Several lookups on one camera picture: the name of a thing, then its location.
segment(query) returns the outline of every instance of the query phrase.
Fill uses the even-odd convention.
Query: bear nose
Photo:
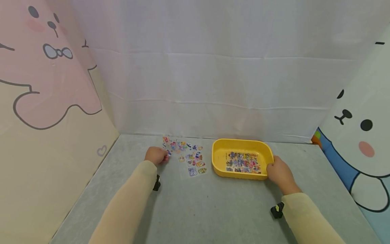
[[[51,22],[51,21],[48,21],[48,26],[52,29],[56,29],[57,26],[55,25],[55,23]]]
[[[346,110],[346,109],[344,109],[344,110],[342,111],[342,114],[343,114],[344,117],[346,117],[346,118],[348,118],[348,119],[352,118],[351,112],[348,111],[348,110]]]

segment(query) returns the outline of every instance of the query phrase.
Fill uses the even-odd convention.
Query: sleeve
[[[108,204],[89,244],[133,242],[156,176],[152,162],[143,161],[137,166]]]
[[[283,215],[299,244],[345,244],[304,193],[282,197]]]

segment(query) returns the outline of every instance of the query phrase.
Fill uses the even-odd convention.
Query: white backdrop
[[[121,133],[309,142],[388,0],[71,0]]]

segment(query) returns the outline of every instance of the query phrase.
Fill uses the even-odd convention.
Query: table surface
[[[159,168],[161,187],[149,198],[134,243],[296,243],[285,219],[270,214],[282,196],[272,182],[219,177],[211,167],[214,140],[179,140],[203,146],[209,171],[183,177],[179,164],[185,163],[173,154]],[[318,146],[267,144],[347,244],[380,243]],[[87,244],[111,198],[149,146],[162,146],[162,138],[121,135],[51,243]]]

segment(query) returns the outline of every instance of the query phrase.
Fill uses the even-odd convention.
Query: plastic tray
[[[229,155],[231,152],[256,154],[261,174],[227,171],[226,155]],[[215,173],[219,176],[248,180],[265,180],[268,177],[267,164],[273,163],[273,154],[270,147],[261,141],[218,139],[213,143],[211,161]]]

